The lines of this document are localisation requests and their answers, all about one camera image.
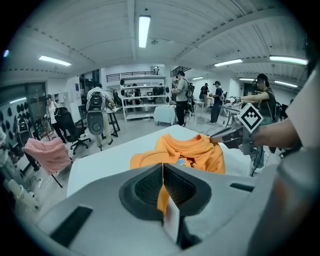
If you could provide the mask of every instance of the pink chair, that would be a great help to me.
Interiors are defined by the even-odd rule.
[[[29,138],[22,149],[35,158],[43,169],[51,175],[62,188],[62,185],[54,177],[54,173],[63,170],[72,163],[72,160],[61,138],[57,137],[51,141]]]

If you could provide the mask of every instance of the black office chair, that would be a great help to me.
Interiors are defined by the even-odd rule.
[[[69,131],[69,134],[71,136],[72,142],[75,142],[71,145],[70,149],[73,150],[73,154],[76,154],[76,149],[80,145],[84,145],[86,149],[88,149],[88,145],[85,144],[85,141],[91,142],[90,138],[82,139],[80,140],[82,134],[85,133],[86,127],[79,127],[77,128],[74,121],[72,120],[71,113],[68,112],[67,108],[60,107],[56,110],[55,120],[58,122],[58,124],[63,127],[64,129]]]

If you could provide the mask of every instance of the ceiling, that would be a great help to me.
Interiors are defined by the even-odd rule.
[[[138,47],[140,15],[151,16],[146,48]],[[305,66],[268,57],[305,58],[304,38],[300,24],[277,0],[47,0],[12,39],[1,77],[18,83],[120,64],[163,63],[239,77],[266,73],[302,87]],[[71,65],[38,60],[42,55]],[[243,63],[214,66],[239,58]]]

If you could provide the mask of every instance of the table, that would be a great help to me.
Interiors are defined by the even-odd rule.
[[[131,157],[136,153],[153,150],[159,137],[165,134],[170,134],[176,140],[183,141],[193,138],[198,133],[179,125],[173,125],[110,149],[79,158],[71,167],[67,197],[91,182],[129,170]],[[220,146],[223,151],[226,174],[249,177],[250,156],[243,155],[239,149],[229,149],[223,143],[220,143]]]
[[[155,122],[174,124],[176,118],[176,105],[157,106],[154,109],[153,118]]]

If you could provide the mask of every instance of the wall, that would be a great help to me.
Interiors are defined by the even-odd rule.
[[[286,89],[277,88],[271,85],[275,100],[280,104],[289,105],[290,101],[296,97],[296,93]]]

